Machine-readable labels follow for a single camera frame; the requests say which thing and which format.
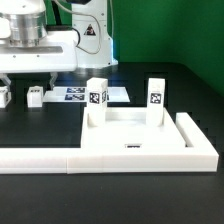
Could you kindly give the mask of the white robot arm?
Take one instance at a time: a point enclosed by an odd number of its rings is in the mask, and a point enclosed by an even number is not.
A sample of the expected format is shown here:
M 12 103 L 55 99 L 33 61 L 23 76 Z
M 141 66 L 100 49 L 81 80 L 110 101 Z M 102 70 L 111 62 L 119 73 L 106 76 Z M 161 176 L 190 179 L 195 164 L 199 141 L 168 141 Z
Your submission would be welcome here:
M 113 68 L 113 28 L 112 0 L 0 0 L 0 81 Z

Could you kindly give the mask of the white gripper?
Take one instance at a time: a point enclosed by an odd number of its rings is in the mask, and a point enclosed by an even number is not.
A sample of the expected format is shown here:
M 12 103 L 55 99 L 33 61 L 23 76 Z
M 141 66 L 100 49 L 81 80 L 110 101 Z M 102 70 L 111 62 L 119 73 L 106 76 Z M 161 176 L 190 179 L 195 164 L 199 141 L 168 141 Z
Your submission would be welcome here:
M 8 73 L 51 72 L 49 89 L 53 90 L 58 72 L 77 68 L 77 43 L 74 30 L 50 31 L 35 47 L 13 47 L 8 39 L 0 39 L 0 80 L 10 89 Z

